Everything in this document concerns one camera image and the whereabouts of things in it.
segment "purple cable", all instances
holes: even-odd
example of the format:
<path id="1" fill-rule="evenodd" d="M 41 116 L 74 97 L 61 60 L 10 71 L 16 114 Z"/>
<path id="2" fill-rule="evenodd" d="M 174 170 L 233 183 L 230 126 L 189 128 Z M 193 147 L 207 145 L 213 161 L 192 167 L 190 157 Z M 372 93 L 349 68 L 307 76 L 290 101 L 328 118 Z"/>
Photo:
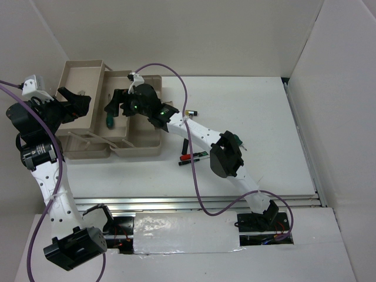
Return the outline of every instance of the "purple cable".
<path id="1" fill-rule="evenodd" d="M 148 67 L 148 66 L 162 66 L 168 70 L 170 70 L 171 72 L 173 72 L 177 78 L 179 78 L 180 82 L 182 83 L 183 85 L 183 88 L 184 88 L 184 94 L 185 94 L 185 100 L 184 100 L 184 105 L 183 105 L 183 110 L 182 110 L 182 116 L 184 117 L 184 113 L 186 111 L 186 106 L 187 106 L 187 102 L 188 102 L 188 91 L 187 91 L 187 87 L 186 87 L 186 84 L 184 83 L 184 80 L 182 79 L 182 77 L 175 71 L 173 70 L 172 68 L 170 68 L 169 66 L 166 66 L 162 63 L 148 63 L 147 65 L 145 66 L 142 66 L 141 68 L 137 69 L 135 72 L 138 73 L 139 71 L 141 71 L 142 69 Z M 294 226 L 294 216 L 293 216 L 293 211 L 291 210 L 291 207 L 287 204 L 287 202 L 282 199 L 280 196 L 272 193 L 272 192 L 269 192 L 269 191 L 265 191 L 265 190 L 254 190 L 254 191 L 250 191 L 250 192 L 247 192 L 243 195 L 241 195 L 240 197 L 238 197 L 236 200 L 234 200 L 233 202 L 231 202 L 227 207 L 225 207 L 223 210 L 221 211 L 218 211 L 217 213 L 210 213 L 205 207 L 204 207 L 204 203 L 202 202 L 202 199 L 201 199 L 201 195 L 200 195 L 200 191 L 199 191 L 199 185 L 197 184 L 197 177 L 196 177 L 196 169 L 194 167 L 194 160 L 193 160 L 193 148 L 192 148 L 192 140 L 191 140 L 191 135 L 190 135 L 190 130 L 189 130 L 189 126 L 188 126 L 188 123 L 185 119 L 184 120 L 184 124 L 186 126 L 186 129 L 187 129 L 187 134 L 188 134 L 188 143 L 189 143 L 189 152 L 190 152 L 190 163 L 191 163 L 191 166 L 192 166 L 192 175 L 193 175 L 193 183 L 194 183 L 194 189 L 196 191 L 196 196 L 197 196 L 197 199 L 199 201 L 199 204 L 202 208 L 202 210 L 208 215 L 208 216 L 218 216 L 222 213 L 224 213 L 226 210 L 228 210 L 229 208 L 231 208 L 234 204 L 236 204 L 237 202 L 239 202 L 242 198 L 248 196 L 248 195 L 251 195 L 251 194 L 254 194 L 254 193 L 258 193 L 258 192 L 262 192 L 262 193 L 266 193 L 266 194 L 269 194 L 269 195 L 272 195 L 273 197 L 276 197 L 277 199 L 279 199 L 282 203 L 284 203 L 284 205 L 286 206 L 286 208 L 288 209 L 289 213 L 290 213 L 290 216 L 291 216 L 291 223 L 290 223 L 290 229 L 288 230 L 288 232 L 286 234 L 282 234 L 282 235 L 278 235 L 278 237 L 275 238 L 276 241 L 280 241 L 280 240 L 283 240 L 283 239 L 286 239 L 290 234 L 291 234 L 291 231 L 293 229 L 293 226 Z"/>
<path id="2" fill-rule="evenodd" d="M 11 87 L 14 87 L 14 88 L 19 88 L 19 85 L 17 84 L 13 84 L 13 83 L 10 83 L 10 82 L 6 82 L 4 80 L 0 80 L 0 83 L 1 84 L 5 84 L 5 85 L 8 85 L 8 86 L 11 86 Z"/>
<path id="3" fill-rule="evenodd" d="M 2 80 L 0 80 L 0 82 L 2 84 L 6 84 L 6 85 L 9 85 L 9 86 L 18 88 L 18 85 L 13 85 L 11 83 L 4 82 Z M 44 130 L 46 131 L 46 133 L 50 137 L 51 142 L 53 144 L 53 147 L 55 148 L 55 152 L 56 152 L 57 159 L 58 159 L 58 162 L 59 162 L 59 177 L 58 177 L 58 181 L 56 182 L 56 186 L 55 186 L 53 193 L 52 193 L 53 195 L 57 194 L 59 187 L 60 187 L 61 180 L 62 180 L 62 175 L 63 175 L 63 157 L 61 155 L 59 145 L 58 145 L 58 142 L 56 141 L 56 138 L 54 137 L 53 133 L 48 128 L 46 123 L 24 101 L 22 101 L 20 98 L 18 98 L 16 96 L 16 94 L 12 93 L 10 90 L 8 90 L 7 88 L 5 88 L 2 85 L 0 85 L 0 89 L 3 90 L 6 94 L 8 94 L 10 97 L 15 99 L 21 106 L 23 106 L 25 108 L 25 110 L 27 110 L 36 119 L 36 121 L 39 122 L 39 124 L 44 128 Z M 34 242 L 35 242 L 35 239 L 36 239 L 36 235 L 37 235 L 39 229 L 41 228 L 43 219 L 46 217 L 47 212 L 51 208 L 52 203 L 53 203 L 53 199 L 48 201 L 48 204 L 46 205 L 45 209 L 43 210 L 41 218 L 38 220 L 38 223 L 36 224 L 35 229 L 33 231 L 33 234 L 31 236 L 31 239 L 30 239 L 30 243 L 29 243 L 29 247 L 28 247 L 28 255 L 26 257 L 26 269 L 27 269 L 27 272 L 28 272 L 28 277 L 29 277 L 30 282 L 35 282 L 35 280 L 33 278 L 33 274 L 31 272 L 31 254 L 32 254 Z M 100 273 L 99 279 L 96 280 L 96 282 L 98 282 L 100 280 L 100 278 L 102 277 L 103 272 L 105 270 L 105 265 L 106 265 L 106 257 L 105 257 L 105 254 L 103 254 L 103 267 L 102 267 L 102 271 Z"/>

